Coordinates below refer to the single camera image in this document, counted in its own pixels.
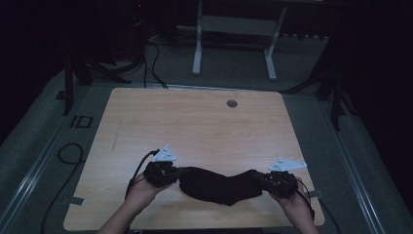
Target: gray floor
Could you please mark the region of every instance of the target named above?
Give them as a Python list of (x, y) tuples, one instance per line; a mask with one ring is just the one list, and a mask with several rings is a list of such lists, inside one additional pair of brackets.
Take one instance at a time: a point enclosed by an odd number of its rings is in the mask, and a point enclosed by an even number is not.
[[(162, 44), (162, 37), (152, 41), (160, 47), (156, 73), (170, 88), (255, 91), (279, 91), (306, 80), (326, 42), (281, 38), (274, 54), (279, 79), (272, 82), (267, 78), (263, 53), (259, 50), (205, 48), (201, 74), (193, 76), (194, 47)], [(149, 46), (149, 63), (155, 55), (155, 48)], [(142, 69), (124, 77), (133, 82), (122, 86), (142, 87)], [(148, 86), (160, 88), (149, 83), (154, 83), (150, 75)], [(1, 227), (1, 233), (40, 233), (46, 209), (74, 169), (58, 160), (58, 151), (68, 143), (79, 143), (84, 150), (83, 158), (87, 158), (110, 92), (120, 86), (101, 77), (96, 77), (91, 87), (76, 86), (75, 106), (66, 117), (61, 116), (63, 102), (55, 100), (57, 92), (63, 89), (62, 73), (45, 87), (0, 148), (1, 224), (7, 224)], [(323, 192), (321, 199), (342, 233), (413, 233), (412, 217), (360, 120), (344, 106), (346, 115), (340, 117), (341, 132), (335, 132), (328, 121), (330, 103), (315, 100), (316, 89), (314, 85), (283, 97), (315, 187)], [(75, 115), (93, 117), (91, 127), (71, 128)], [(61, 154), (67, 160), (76, 161), (80, 151), (69, 146)], [(43, 165), (45, 170), (30, 171), (42, 168), (33, 168), (38, 165)], [(45, 233), (67, 233), (62, 227), (68, 208), (66, 200), (73, 194), (81, 171), (82, 166), (56, 198)], [(27, 200), (19, 188), (31, 194)], [(319, 228), (320, 232), (337, 233), (331, 217), (326, 212), (324, 215), (325, 224)], [(245, 231), (297, 233), (291, 227)]]

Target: wire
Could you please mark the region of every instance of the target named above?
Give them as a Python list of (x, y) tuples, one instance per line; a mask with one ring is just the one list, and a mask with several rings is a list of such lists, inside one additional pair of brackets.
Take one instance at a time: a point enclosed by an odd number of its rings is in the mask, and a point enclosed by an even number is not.
[[(61, 151), (63, 151), (63, 149), (69, 147), (69, 146), (76, 146), (79, 148), (79, 158), (76, 162), (70, 162), (70, 161), (66, 161), (61, 157)], [(72, 170), (72, 173), (70, 174), (70, 176), (67, 178), (67, 180), (64, 182), (64, 184), (61, 186), (61, 188), (58, 190), (58, 193), (55, 195), (54, 199), (52, 200), (51, 204), (48, 206), (48, 208), (46, 209), (46, 212), (43, 216), (43, 220), (42, 220), (42, 224), (40, 227), (40, 233), (45, 233), (45, 226), (46, 226), (46, 220), (48, 218), (49, 212), (52, 209), (53, 204), (56, 202), (58, 196), (60, 195), (60, 193), (63, 191), (63, 189), (66, 187), (67, 183), (70, 181), (70, 179), (74, 176), (74, 174), (76, 173), (77, 169), (79, 168), (79, 166), (83, 163), (86, 162), (86, 160), (82, 160), (83, 158), (83, 148), (80, 144), (78, 143), (68, 143), (66, 145), (64, 145), (57, 153), (57, 157), (58, 160), (60, 160), (60, 162), (64, 163), (64, 164), (69, 164), (69, 165), (75, 165), (75, 167)]]
[[(309, 189), (307, 188), (306, 184), (303, 183), (303, 181), (297, 179), (297, 181), (299, 181), (301, 184), (303, 184), (303, 186), (306, 188), (307, 190), (307, 194), (309, 194)], [(307, 201), (307, 199), (304, 197), (303, 194), (301, 194), (299, 191), (297, 191), (297, 193), (300, 195), (300, 197), (302, 197), (303, 199), (305, 199)], [(308, 205), (311, 207), (311, 198), (308, 198)], [(337, 229), (337, 233), (341, 234), (341, 230), (340, 230), (340, 226), (338, 225), (338, 222), (336, 221), (336, 219), (334, 218), (333, 214), (328, 210), (328, 208), (325, 206), (325, 204), (321, 201), (321, 199), (319, 198), (319, 203), (322, 205), (322, 207), (325, 209), (325, 211), (328, 213), (328, 215), (331, 217), (331, 220), (333, 221), (336, 229)]]
[(338, 225), (337, 220), (334, 218), (333, 214), (328, 210), (327, 206), (324, 204), (324, 202), (321, 201), (320, 198), (319, 198), (319, 203), (325, 209), (325, 211), (328, 213), (328, 215), (331, 217), (331, 220), (333, 221), (333, 223), (334, 223), (334, 225), (337, 229), (337, 233), (341, 234), (341, 229), (340, 229), (340, 226)]
[(139, 166), (137, 166), (136, 171), (134, 171), (134, 174), (133, 174), (133, 176), (131, 177), (130, 182), (129, 182), (129, 184), (128, 184), (128, 188), (127, 188), (127, 192), (126, 192), (126, 194), (125, 194), (125, 198), (128, 197), (128, 194), (129, 194), (132, 186), (134, 186), (135, 184), (137, 184), (137, 183), (143, 181), (144, 179), (146, 179), (146, 177), (145, 177), (145, 178), (142, 178), (142, 179), (140, 179), (140, 180), (138, 180), (138, 181), (134, 181), (134, 179), (137, 177), (137, 174), (139, 173), (140, 168), (142, 167), (142, 165), (143, 165), (143, 163), (145, 162), (145, 160), (146, 160), (149, 156), (157, 154), (159, 151), (160, 151), (159, 149), (158, 149), (158, 150), (151, 151), (151, 152), (149, 152), (148, 154), (146, 154), (146, 155), (142, 158), (142, 160), (140, 160)]
[(159, 47), (150, 41), (147, 41), (147, 43), (148, 45), (155, 47), (157, 50), (157, 53), (155, 55), (154, 61), (152, 62), (151, 68), (148, 68), (148, 63), (146, 61), (146, 58), (144, 58), (145, 74), (143, 76), (143, 86), (144, 88), (146, 88), (146, 72), (150, 71), (152, 73), (152, 76), (155, 78), (155, 80), (158, 81), (158, 83), (160, 83), (164, 89), (167, 89), (168, 88), (167, 84), (164, 81), (162, 81), (161, 78), (155, 73), (155, 64), (156, 64), (156, 61), (158, 60), (159, 53), (160, 53)]
[(311, 207), (311, 203), (308, 201), (308, 199), (307, 199), (300, 191), (296, 190), (295, 192), (296, 192), (301, 198), (304, 199), (304, 201), (305, 201), (306, 204), (307, 204), (307, 207), (309, 208), (309, 212), (310, 212), (312, 218), (314, 219), (314, 218), (315, 218), (315, 212), (314, 212), (313, 208)]
[[(306, 184), (303, 183), (303, 181), (301, 181), (300, 179), (297, 179), (298, 182), (300, 182), (301, 184), (303, 184), (303, 187), (306, 189), (307, 194), (310, 194), (309, 189), (307, 188)], [(309, 196), (308, 198), (309, 204), (311, 206), (311, 198)]]
[(135, 181), (135, 182), (133, 183), (133, 185), (135, 185), (135, 184), (137, 184), (137, 183), (139, 183), (139, 182), (143, 181), (144, 179), (147, 179), (148, 177), (153, 176), (154, 174), (155, 174), (155, 173), (152, 173), (152, 174), (150, 174), (150, 175), (147, 175), (147, 176), (143, 177), (142, 179), (140, 179), (140, 180), (138, 180), (138, 181)]

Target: white robot part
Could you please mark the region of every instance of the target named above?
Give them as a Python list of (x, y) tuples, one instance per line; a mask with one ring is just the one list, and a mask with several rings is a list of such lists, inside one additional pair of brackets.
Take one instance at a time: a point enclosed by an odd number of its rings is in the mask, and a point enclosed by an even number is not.
[(172, 162), (175, 160), (176, 156), (172, 153), (168, 145), (166, 145), (164, 149), (155, 154), (153, 158), (154, 162)]
[(307, 164), (304, 162), (293, 161), (280, 157), (278, 158), (277, 162), (268, 167), (268, 169), (273, 172), (286, 172), (300, 168), (307, 168)]

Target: tripod leg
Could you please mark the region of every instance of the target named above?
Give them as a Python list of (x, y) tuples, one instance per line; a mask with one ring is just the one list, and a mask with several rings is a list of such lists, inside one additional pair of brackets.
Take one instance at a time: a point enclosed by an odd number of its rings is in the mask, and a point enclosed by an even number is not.
[(320, 76), (317, 76), (317, 77), (312, 78), (312, 79), (308, 79), (308, 80), (304, 81), (303, 83), (298, 84), (298, 85), (296, 85), (296, 86), (294, 86), (294, 87), (292, 87), (288, 90), (279, 91), (279, 93), (280, 94), (285, 94), (285, 95), (295, 94), (295, 93), (299, 92), (300, 90), (303, 90), (303, 89), (305, 89), (305, 88), (307, 88), (307, 87), (309, 87), (313, 84), (316, 84), (316, 82), (318, 82), (318, 81), (324, 80), (330, 74), (331, 74), (330, 71), (325, 71)]
[(106, 69), (106, 67), (100, 65), (98, 62), (94, 61), (91, 58), (88, 58), (86, 56), (80, 55), (80, 58), (82, 60), (85, 61), (85, 63), (89, 64), (90, 66), (92, 66), (94, 69), (98, 70), (99, 72), (101, 72), (102, 74), (106, 75), (107, 77), (113, 79), (114, 81), (118, 82), (118, 83), (126, 83), (126, 84), (130, 84), (131, 81), (125, 80), (122, 77), (114, 74), (113, 72), (109, 71), (108, 69)]
[(71, 57), (67, 57), (64, 61), (64, 101), (63, 116), (67, 116), (73, 106), (73, 70)]
[(340, 99), (341, 99), (341, 92), (343, 90), (343, 72), (339, 72), (337, 75), (337, 80), (334, 88), (333, 93), (333, 103), (331, 108), (331, 122), (336, 129), (336, 131), (340, 131), (340, 127), (338, 125), (338, 116), (340, 114)]
[(79, 84), (89, 86), (94, 79), (91, 76), (91, 70), (85, 64), (85, 62), (78, 56), (72, 57), (72, 70), (76, 75)]

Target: white metal frame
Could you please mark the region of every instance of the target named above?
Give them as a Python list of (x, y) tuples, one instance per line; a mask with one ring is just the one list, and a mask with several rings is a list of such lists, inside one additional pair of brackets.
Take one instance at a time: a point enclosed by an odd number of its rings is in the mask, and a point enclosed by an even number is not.
[(264, 58), (267, 64), (269, 79), (277, 79), (276, 69), (274, 68), (273, 52), (280, 35), (282, 21), (285, 16), (286, 7), (282, 7), (279, 19), (241, 19), (203, 15), (203, 1), (198, 1), (198, 26), (197, 26), (197, 47), (195, 49), (194, 66), (192, 73), (201, 73), (201, 60), (203, 55), (202, 33), (203, 31), (227, 32), (235, 34), (250, 34), (271, 36), (271, 45), (264, 50)]

